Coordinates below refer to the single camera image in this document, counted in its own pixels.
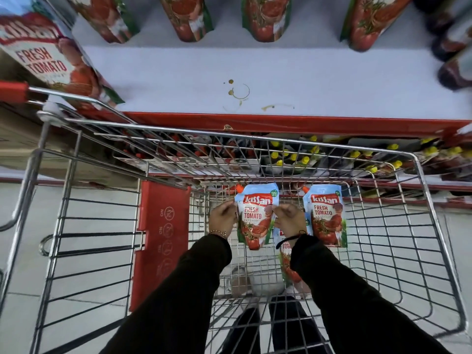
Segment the red plastic cart seat flap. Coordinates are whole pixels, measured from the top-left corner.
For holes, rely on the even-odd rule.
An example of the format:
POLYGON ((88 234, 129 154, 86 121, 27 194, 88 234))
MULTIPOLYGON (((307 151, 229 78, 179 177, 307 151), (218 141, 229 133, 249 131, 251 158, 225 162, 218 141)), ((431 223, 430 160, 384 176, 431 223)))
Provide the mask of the red plastic cart seat flap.
POLYGON ((142 182, 138 230, 145 233, 145 242, 135 252, 130 312, 169 276, 188 249, 190 194, 189 189, 142 182))

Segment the row of red-capped bottles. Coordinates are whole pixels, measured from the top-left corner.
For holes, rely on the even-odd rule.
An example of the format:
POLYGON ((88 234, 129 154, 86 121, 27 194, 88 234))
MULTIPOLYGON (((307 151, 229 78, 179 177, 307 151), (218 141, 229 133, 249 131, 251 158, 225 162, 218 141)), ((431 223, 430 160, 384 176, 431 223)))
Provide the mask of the row of red-capped bottles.
POLYGON ((146 135, 148 140, 133 139, 121 142, 121 153, 115 158, 150 172, 219 174, 219 170, 236 176, 258 174, 261 170, 257 141, 245 138, 196 135, 188 133, 159 133, 146 135))

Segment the lower shelf with red edge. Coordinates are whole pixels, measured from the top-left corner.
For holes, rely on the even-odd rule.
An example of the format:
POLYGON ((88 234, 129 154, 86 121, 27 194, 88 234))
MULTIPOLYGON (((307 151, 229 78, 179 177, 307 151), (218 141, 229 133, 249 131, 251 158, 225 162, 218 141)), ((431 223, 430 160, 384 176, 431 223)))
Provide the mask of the lower shelf with red edge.
POLYGON ((187 171, 182 173, 164 172, 150 172, 150 164, 145 162, 145 168, 141 169, 133 165, 129 165, 122 160, 115 158, 114 153, 121 153, 121 142, 132 143, 133 139, 148 140, 146 135, 138 136, 132 135, 130 132, 123 131, 123 135, 117 137, 115 145, 118 150, 112 152, 114 160, 130 166, 137 170, 145 172, 145 174, 154 177, 175 177, 176 179, 191 179, 194 178, 195 183, 215 182, 220 184, 221 188, 226 188, 229 193, 236 193, 235 186, 237 184, 246 185, 249 183, 271 183, 275 182, 279 189, 287 196, 304 196, 302 188, 304 186, 311 187, 314 184, 338 184, 341 186, 341 194, 347 201, 377 201, 380 205, 383 203, 419 203, 426 204, 427 198, 433 204, 441 204, 443 206, 472 208, 472 182, 452 182, 441 181, 438 177, 427 176, 424 174, 419 160, 412 153, 401 152, 401 155, 411 156, 416 165, 417 175, 412 177, 402 177, 402 180, 381 180, 378 178, 320 178, 320 177, 301 177, 301 176, 284 176, 271 175, 264 172, 265 166, 261 163, 261 157, 267 154, 267 150, 263 149, 261 142, 267 141, 290 141, 296 143, 307 143, 313 145, 323 145, 321 142, 307 142, 299 141, 301 136, 292 136, 288 139, 283 139, 282 134, 249 134, 249 135, 217 135, 245 138, 257 141, 256 150, 260 152, 260 166, 261 170, 258 174, 249 174, 246 176, 236 176, 219 170, 219 174, 210 174, 208 171, 196 174, 187 171))

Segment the person's right leg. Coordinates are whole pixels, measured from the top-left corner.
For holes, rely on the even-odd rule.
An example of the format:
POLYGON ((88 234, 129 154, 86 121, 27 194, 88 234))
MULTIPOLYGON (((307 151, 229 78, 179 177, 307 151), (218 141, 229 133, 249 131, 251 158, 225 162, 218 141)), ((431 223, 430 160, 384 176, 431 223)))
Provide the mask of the person's right leg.
POLYGON ((293 296, 273 296, 269 303, 273 348, 277 354, 333 354, 293 296))

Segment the person's right forearm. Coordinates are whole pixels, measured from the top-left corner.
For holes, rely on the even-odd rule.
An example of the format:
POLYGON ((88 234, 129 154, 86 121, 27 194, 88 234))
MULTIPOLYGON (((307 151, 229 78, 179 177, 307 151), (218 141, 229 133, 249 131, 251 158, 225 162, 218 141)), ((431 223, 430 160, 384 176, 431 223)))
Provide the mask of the person's right forearm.
POLYGON ((313 236, 290 241, 335 354, 451 354, 313 236))

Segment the person's left shoe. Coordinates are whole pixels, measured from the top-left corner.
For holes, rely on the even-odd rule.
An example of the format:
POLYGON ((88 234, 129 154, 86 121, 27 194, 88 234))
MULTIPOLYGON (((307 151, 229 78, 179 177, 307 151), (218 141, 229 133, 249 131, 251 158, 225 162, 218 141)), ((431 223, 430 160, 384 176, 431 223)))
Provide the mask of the person's left shoe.
POLYGON ((225 279, 225 292, 234 298, 252 296, 251 273, 245 267, 234 268, 225 279))

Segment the black wrist band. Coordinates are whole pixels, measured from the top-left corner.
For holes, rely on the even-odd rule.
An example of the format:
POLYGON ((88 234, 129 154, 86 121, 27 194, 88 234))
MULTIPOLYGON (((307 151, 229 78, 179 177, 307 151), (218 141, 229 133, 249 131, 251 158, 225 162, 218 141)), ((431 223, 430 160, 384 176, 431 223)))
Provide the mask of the black wrist band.
POLYGON ((299 231, 298 234, 294 235, 294 236, 290 236, 290 237, 286 237, 284 239, 282 239, 281 241, 279 241, 275 248, 276 249, 280 249, 280 247, 282 246, 283 243, 286 243, 286 242, 290 242, 292 240, 297 240, 298 238, 300 238, 301 236, 307 236, 308 233, 305 232, 305 231, 299 231))

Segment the person's right hand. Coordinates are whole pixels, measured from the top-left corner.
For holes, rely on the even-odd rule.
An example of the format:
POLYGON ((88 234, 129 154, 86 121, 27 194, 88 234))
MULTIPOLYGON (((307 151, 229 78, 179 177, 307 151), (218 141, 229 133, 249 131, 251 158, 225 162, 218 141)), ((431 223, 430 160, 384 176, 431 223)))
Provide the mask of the person's right hand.
POLYGON ((298 234, 299 231, 306 232, 307 226, 305 221, 305 214, 299 208, 292 205, 292 228, 280 229, 283 236, 290 237, 298 234))

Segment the person's left leg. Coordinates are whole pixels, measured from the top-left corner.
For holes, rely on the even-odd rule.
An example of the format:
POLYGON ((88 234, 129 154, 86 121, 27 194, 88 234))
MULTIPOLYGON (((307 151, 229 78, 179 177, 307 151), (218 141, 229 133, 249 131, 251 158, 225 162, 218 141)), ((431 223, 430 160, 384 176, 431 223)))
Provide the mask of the person's left leg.
POLYGON ((247 307, 233 323, 221 354, 261 354, 259 324, 259 308, 247 307))

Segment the tomato ketchup pouch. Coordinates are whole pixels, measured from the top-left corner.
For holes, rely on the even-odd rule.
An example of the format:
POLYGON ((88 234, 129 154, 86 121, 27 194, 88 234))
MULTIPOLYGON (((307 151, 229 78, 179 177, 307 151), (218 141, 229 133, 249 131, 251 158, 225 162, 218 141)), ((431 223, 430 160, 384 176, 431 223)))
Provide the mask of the tomato ketchup pouch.
POLYGON ((51 90, 125 103, 45 0, 0 0, 0 48, 51 90))
POLYGON ((242 27, 258 42, 279 40, 290 24, 292 0, 241 0, 242 27))
POLYGON ((235 186, 237 236, 249 250, 257 251, 269 243, 276 215, 273 207, 280 203, 280 191, 275 182, 235 186))
POLYGON ((350 0, 340 42, 356 52, 367 52, 412 0, 350 0))
POLYGON ((338 184, 304 186, 303 203, 310 235, 331 247, 347 248, 344 200, 338 184))
POLYGON ((180 41, 198 42, 213 31, 205 0, 159 0, 180 41))
POLYGON ((108 43, 124 44, 140 32, 123 0, 67 0, 108 43))
POLYGON ((284 233, 277 227, 273 229, 272 237, 274 240, 276 252, 279 255, 282 277, 286 286, 293 286, 293 292, 299 293, 303 298, 311 294, 309 286, 301 279, 296 271, 290 268, 292 247, 284 233))

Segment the white shelf with red edge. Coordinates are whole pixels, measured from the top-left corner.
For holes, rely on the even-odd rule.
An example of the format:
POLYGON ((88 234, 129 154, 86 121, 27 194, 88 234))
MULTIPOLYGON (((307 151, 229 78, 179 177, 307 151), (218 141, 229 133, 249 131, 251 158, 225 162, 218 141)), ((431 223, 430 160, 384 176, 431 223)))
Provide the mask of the white shelf with red edge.
POLYGON ((339 42, 349 0, 294 0, 274 43, 241 25, 240 0, 206 0, 215 29, 178 39, 158 0, 126 0, 141 32, 106 43, 78 17, 73 35, 142 124, 422 136, 472 123, 472 92, 440 85, 424 16, 409 5, 365 53, 339 42))

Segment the person's left hand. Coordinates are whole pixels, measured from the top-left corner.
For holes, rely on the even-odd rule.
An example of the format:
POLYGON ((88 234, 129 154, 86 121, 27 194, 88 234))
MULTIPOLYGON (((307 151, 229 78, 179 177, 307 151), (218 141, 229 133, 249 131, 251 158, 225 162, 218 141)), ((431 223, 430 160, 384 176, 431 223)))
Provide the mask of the person's left hand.
POLYGON ((227 240, 237 223, 237 204, 234 200, 221 203, 209 213, 208 234, 227 240))

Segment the person's left forearm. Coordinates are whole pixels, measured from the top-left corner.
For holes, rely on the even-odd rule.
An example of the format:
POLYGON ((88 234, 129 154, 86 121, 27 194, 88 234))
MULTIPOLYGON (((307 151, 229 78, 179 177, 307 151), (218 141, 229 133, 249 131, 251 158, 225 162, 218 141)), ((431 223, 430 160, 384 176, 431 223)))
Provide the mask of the person's left forearm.
POLYGON ((204 354, 212 300, 231 259, 228 240, 199 239, 99 354, 204 354))

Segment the dark sauce bottle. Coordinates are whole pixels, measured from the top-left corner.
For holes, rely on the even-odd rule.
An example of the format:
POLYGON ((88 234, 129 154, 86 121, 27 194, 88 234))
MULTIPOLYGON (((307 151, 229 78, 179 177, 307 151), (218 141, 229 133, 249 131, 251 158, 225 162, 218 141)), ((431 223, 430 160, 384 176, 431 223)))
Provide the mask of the dark sauce bottle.
POLYGON ((441 35, 470 9, 472 9, 472 0, 444 0, 427 17, 426 29, 433 35, 441 35))

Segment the person's leg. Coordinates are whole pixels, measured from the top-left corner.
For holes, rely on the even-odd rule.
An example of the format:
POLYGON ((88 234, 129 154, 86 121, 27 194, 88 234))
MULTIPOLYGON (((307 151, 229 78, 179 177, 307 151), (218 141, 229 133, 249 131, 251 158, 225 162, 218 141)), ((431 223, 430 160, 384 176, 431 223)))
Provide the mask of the person's leg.
POLYGON ((273 348, 277 354, 333 354, 293 296, 273 296, 269 303, 273 348))
POLYGON ((221 354, 261 354, 259 324, 259 308, 247 307, 233 323, 221 354))

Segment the person's shoe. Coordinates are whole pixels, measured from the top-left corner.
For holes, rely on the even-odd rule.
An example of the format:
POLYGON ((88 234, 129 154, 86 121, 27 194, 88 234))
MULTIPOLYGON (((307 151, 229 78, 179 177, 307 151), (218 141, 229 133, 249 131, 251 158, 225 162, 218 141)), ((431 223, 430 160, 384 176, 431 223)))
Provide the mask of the person's shoe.
POLYGON ((252 296, 251 273, 245 267, 234 268, 225 279, 225 292, 234 298, 252 296))
POLYGON ((280 295, 286 289, 281 272, 274 270, 252 274, 251 285, 253 294, 259 297, 280 295))

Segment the row of yellow-capped bottles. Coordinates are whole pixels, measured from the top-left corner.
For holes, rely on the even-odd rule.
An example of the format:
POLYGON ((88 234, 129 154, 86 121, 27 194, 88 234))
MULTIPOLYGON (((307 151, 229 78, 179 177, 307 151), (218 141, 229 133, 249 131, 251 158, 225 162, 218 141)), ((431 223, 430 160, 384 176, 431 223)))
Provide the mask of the row of yellow-capped bottles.
POLYGON ((300 136, 299 141, 261 142, 264 172, 320 178, 402 180, 417 175, 412 153, 425 175, 441 181, 472 182, 472 145, 447 147, 440 138, 373 138, 333 135, 300 136))

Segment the person's right shoe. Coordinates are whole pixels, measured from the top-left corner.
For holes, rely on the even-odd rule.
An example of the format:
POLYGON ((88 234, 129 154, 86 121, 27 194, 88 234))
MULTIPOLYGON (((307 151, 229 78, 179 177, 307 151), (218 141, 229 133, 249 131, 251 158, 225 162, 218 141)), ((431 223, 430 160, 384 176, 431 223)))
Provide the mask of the person's right shoe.
POLYGON ((251 285, 253 294, 259 297, 280 295, 286 289, 281 272, 274 270, 252 274, 251 285))

